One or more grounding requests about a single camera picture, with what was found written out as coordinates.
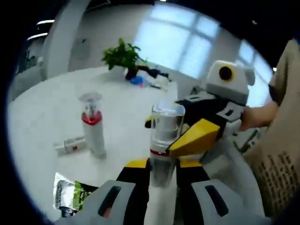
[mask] clear bottle cap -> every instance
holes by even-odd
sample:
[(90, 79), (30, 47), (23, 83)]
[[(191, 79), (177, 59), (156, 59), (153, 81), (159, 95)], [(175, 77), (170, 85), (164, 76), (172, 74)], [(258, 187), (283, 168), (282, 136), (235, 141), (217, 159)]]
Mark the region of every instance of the clear bottle cap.
[(79, 97), (82, 102), (83, 112), (89, 117), (95, 117), (100, 111), (100, 100), (102, 96), (97, 92), (85, 93)]
[(157, 150), (162, 150), (163, 146), (173, 143), (181, 134), (184, 115), (185, 108), (182, 105), (166, 101), (154, 105), (151, 115), (151, 146), (156, 145)]

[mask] bottle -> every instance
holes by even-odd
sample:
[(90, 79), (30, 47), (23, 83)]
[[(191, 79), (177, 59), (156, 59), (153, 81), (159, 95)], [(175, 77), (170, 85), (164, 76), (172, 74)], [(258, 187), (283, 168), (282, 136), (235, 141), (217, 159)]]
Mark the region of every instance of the bottle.
[(101, 95), (97, 92), (90, 92), (81, 95), (79, 100), (83, 105), (81, 119), (87, 146), (96, 157), (106, 158), (103, 118), (100, 111)]
[(72, 152), (77, 152), (86, 148), (84, 137), (71, 138), (63, 143), (55, 143), (54, 149), (59, 156)]
[(172, 102), (161, 101), (152, 108), (150, 141), (150, 181), (155, 187), (167, 188), (175, 168), (175, 159), (166, 149), (179, 138), (185, 108)]

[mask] ceiling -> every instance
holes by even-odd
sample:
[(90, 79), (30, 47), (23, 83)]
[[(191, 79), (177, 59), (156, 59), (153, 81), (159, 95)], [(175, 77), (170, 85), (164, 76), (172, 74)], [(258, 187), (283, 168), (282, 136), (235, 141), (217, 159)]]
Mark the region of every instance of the ceiling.
[[(67, 0), (49, 1), (38, 21), (51, 20), (56, 17)], [(107, 0), (91, 0), (87, 10), (98, 9)], [(154, 0), (111, 0), (111, 5), (118, 4), (154, 4)], [(237, 3), (228, 1), (202, 0), (167, 0), (207, 14), (219, 22), (221, 26), (240, 39), (246, 39), (275, 67), (278, 59), (296, 24), (296, 7), (287, 1), (243, 0)], [(35, 26), (32, 35), (48, 32), (51, 24)]]

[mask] green plant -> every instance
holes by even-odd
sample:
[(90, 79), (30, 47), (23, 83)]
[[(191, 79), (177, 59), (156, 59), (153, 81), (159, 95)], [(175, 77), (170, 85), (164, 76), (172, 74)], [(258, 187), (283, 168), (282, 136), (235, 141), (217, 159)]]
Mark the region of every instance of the green plant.
[(136, 61), (143, 60), (139, 54), (136, 52), (141, 50), (137, 46), (133, 46), (129, 43), (125, 43), (122, 38), (119, 38), (119, 46), (115, 48), (108, 48), (103, 52), (102, 61), (108, 65), (108, 69), (111, 70), (114, 66), (120, 66), (128, 68), (129, 70), (135, 69)]

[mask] potted plant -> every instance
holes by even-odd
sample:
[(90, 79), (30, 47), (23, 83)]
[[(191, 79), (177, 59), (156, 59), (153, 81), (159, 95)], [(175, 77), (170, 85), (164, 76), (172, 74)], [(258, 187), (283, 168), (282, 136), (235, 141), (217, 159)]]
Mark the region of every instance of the potted plant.
[(122, 38), (119, 38), (119, 46), (115, 48), (108, 48), (103, 52), (102, 61), (108, 65), (108, 69), (111, 70), (115, 66), (120, 66), (128, 69), (125, 76), (127, 80), (134, 78), (138, 70), (144, 70), (149, 73), (148, 66), (137, 65), (138, 60), (143, 60), (136, 51), (141, 49), (137, 46), (133, 46), (129, 43), (125, 43)]

